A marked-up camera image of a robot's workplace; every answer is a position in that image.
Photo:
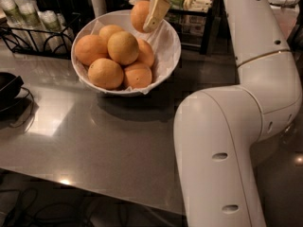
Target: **orange fruit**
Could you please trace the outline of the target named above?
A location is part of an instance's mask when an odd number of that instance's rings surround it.
[[[143,25],[150,11],[150,1],[138,1],[131,10],[131,23],[135,30],[146,33]]]
[[[137,38],[137,41],[139,44],[139,56],[137,58],[137,61],[141,61],[149,67],[152,67],[154,63],[154,53],[152,46],[143,39]]]
[[[75,45],[75,56],[82,64],[89,66],[96,59],[108,57],[107,43],[99,35],[84,35]]]
[[[140,61],[124,68],[123,85],[125,88],[145,88],[152,83],[152,70]]]
[[[100,58],[88,68],[87,76],[95,86],[113,90],[122,84],[124,73],[118,63],[110,59]]]
[[[124,29],[121,26],[117,25],[107,25],[103,26],[100,31],[98,32],[98,35],[105,40],[107,43],[110,37],[115,34],[116,32],[124,31]]]
[[[138,41],[127,31],[113,34],[108,40],[107,48],[111,59],[124,66],[133,63],[139,55]]]

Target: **bowl of oranges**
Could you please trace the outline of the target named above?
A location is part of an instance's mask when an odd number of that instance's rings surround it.
[[[132,10],[114,11],[78,33],[71,61],[82,83],[108,95],[139,96],[171,75],[181,55],[178,34],[166,21],[151,33],[139,31],[136,19]]]

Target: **white cylinder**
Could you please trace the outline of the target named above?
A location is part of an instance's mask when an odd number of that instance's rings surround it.
[[[106,13],[105,0],[92,0],[92,5],[96,18]]]

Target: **bowl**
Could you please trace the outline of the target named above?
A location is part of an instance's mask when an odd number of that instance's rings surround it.
[[[174,28],[165,20],[152,33],[140,33],[136,31],[131,23],[131,11],[119,10],[106,13],[87,24],[76,36],[71,50],[71,61],[73,67],[82,83],[96,92],[102,92],[115,96],[139,96],[146,95],[153,88],[165,81],[176,68],[181,55],[181,43]],[[131,32],[136,38],[141,38],[150,43],[155,55],[152,70],[152,83],[146,88],[125,90],[106,90],[95,86],[87,77],[88,67],[81,64],[75,56],[75,44],[87,34],[98,34],[103,26],[118,25],[126,31]]]

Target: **stainless steel countertop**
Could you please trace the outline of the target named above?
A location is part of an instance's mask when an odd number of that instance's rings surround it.
[[[12,54],[0,71],[21,76],[35,98],[24,125],[0,120],[0,167],[183,214],[173,145],[175,110],[190,93],[235,84],[233,54],[182,51],[173,75],[146,96],[104,96],[82,85],[71,61]]]

